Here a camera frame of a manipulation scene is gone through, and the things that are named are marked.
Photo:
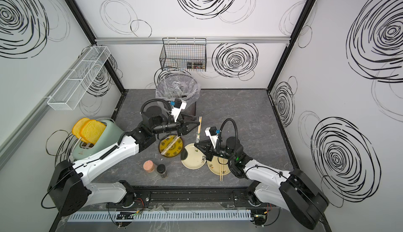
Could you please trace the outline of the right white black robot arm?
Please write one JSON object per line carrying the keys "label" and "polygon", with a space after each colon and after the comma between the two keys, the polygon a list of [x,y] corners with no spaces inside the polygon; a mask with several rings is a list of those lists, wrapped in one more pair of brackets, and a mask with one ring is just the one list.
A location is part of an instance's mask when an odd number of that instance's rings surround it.
{"label": "right white black robot arm", "polygon": [[227,160],[231,173],[237,178],[252,180],[250,203],[274,204],[289,211],[305,228],[313,230],[325,219],[325,210],[329,200],[314,182],[300,169],[284,171],[272,168],[248,156],[240,143],[238,129],[235,135],[222,143],[223,129],[209,127],[205,130],[207,140],[198,141],[195,147],[206,159],[214,157]]}

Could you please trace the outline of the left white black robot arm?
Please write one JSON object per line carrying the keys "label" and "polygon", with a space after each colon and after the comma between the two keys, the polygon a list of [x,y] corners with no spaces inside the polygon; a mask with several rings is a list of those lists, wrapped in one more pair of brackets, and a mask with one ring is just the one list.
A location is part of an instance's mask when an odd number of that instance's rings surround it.
{"label": "left white black robot arm", "polygon": [[132,207],[139,199],[127,181],[94,183],[93,180],[147,149],[161,133],[183,136],[196,129],[200,125],[196,117],[182,113],[186,105],[182,99],[148,100],[140,109],[142,121],[132,131],[122,133],[117,142],[84,159],[58,163],[46,193],[58,214],[69,216],[85,206],[102,203]]}

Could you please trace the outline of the bamboo chopsticks pair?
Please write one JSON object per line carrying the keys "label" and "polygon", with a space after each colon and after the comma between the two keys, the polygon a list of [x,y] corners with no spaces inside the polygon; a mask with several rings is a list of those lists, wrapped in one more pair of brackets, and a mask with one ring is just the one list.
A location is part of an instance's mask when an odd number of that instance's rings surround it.
{"label": "bamboo chopsticks pair", "polygon": [[222,158],[219,158],[219,164],[220,164],[220,182],[222,182],[223,181],[223,168],[224,168],[224,166],[223,166],[223,162],[222,162]]}

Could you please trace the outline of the chopsticks green tip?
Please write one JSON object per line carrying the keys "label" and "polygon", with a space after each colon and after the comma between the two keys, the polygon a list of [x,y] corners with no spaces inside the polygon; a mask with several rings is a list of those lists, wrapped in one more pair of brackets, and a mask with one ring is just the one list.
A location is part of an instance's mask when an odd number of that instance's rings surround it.
{"label": "chopsticks green tip", "polygon": [[199,117],[199,125],[198,125],[198,130],[197,130],[197,136],[196,136],[196,142],[195,143],[198,143],[200,141],[201,127],[202,127],[202,116]]}

